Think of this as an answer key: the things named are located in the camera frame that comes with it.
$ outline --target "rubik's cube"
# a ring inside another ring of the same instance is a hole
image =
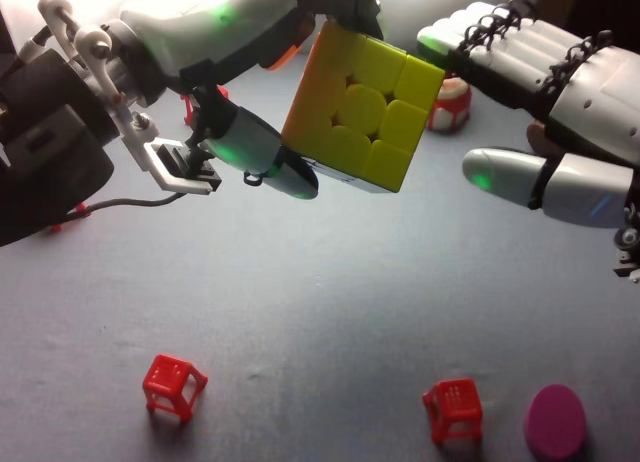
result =
[[[326,22],[282,131],[313,168],[371,192],[398,192],[444,72]]]

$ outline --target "magenta round object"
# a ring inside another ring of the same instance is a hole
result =
[[[536,394],[524,421],[531,453],[541,462],[575,458],[587,437],[587,419],[578,396],[564,385],[550,385]]]

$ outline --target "robotic arm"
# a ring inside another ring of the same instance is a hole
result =
[[[208,162],[216,157],[249,185],[314,198],[313,170],[218,85],[255,65],[286,62],[316,14],[382,37],[377,0],[144,0],[99,27],[78,23],[67,0],[39,0],[38,10],[47,25],[17,54],[0,38],[0,52],[15,55],[0,74],[0,245],[65,220],[99,190],[113,172],[103,146],[119,135],[164,190],[216,190],[220,178]],[[68,60],[45,51],[51,36]],[[185,143],[157,138],[153,121],[129,110],[152,105],[167,88],[200,106]]]
[[[640,56],[542,20],[524,0],[471,4],[426,27],[420,52],[496,101],[527,110],[563,155],[480,148],[463,161],[484,191],[572,224],[619,229],[616,272],[640,280]]]

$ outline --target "table surface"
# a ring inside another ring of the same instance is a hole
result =
[[[281,128],[303,67],[251,71],[231,97]],[[112,208],[0,251],[0,452],[12,462],[532,461],[535,393],[572,387],[588,460],[640,453],[638,288],[612,233],[482,194],[479,146],[525,147],[530,118],[474,94],[456,136],[425,135],[399,194],[321,176],[319,197],[251,188],[219,167],[209,197]],[[185,139],[183,105],[149,111]],[[120,142],[95,200],[163,194]],[[145,410],[158,353],[209,375],[193,420]],[[484,443],[437,450],[421,395],[476,381]]]

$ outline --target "orange cube face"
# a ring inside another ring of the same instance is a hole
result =
[[[326,22],[282,130],[315,170],[371,192],[398,192],[444,72]]]

